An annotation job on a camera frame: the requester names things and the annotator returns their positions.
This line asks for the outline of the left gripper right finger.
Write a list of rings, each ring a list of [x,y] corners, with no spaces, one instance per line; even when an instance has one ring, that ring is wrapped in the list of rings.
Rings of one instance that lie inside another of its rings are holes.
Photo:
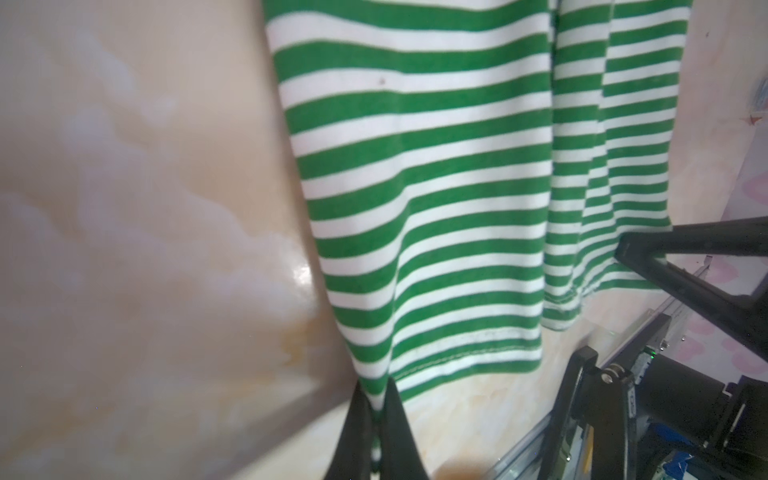
[[[428,480],[397,385],[388,379],[379,420],[383,480]]]

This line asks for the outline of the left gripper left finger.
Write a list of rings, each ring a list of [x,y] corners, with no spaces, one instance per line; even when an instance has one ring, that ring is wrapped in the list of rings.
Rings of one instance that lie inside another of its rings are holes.
[[[357,383],[324,480],[369,480],[373,439],[372,408]]]

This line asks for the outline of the green white striped garment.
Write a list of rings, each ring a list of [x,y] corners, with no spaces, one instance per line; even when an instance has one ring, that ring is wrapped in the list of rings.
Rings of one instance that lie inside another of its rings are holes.
[[[328,300],[371,407],[538,367],[670,226],[688,1],[266,1]]]

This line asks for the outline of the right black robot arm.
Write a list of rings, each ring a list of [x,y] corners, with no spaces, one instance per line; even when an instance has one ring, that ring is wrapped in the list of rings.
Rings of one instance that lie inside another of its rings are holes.
[[[733,295],[669,263],[668,254],[765,257],[763,217],[622,235],[617,261],[670,294],[759,357],[767,354],[767,287]],[[565,444],[591,431],[591,477],[647,479],[667,454],[684,452],[721,479],[767,475],[767,385],[725,384],[661,354],[656,316],[605,365],[583,347],[565,370],[540,455],[539,477],[565,473]]]

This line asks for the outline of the small white packet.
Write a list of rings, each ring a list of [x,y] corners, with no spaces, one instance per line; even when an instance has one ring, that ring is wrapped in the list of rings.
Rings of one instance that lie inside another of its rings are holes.
[[[753,97],[750,111],[749,111],[749,121],[752,125],[756,125],[757,123],[761,122],[764,118],[767,117],[767,110],[768,110],[768,79],[764,78]]]

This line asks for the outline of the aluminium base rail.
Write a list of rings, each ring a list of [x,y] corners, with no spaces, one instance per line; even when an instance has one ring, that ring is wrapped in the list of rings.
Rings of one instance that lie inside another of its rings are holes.
[[[551,479],[588,479],[582,468],[590,463],[593,427],[578,418],[578,402],[591,389],[598,367],[628,363],[635,379],[654,359],[685,341],[684,331],[693,310],[669,297],[641,313],[624,331],[594,331],[575,351],[578,367],[564,374],[566,401],[557,401],[485,475],[487,479],[536,479],[542,469]]]

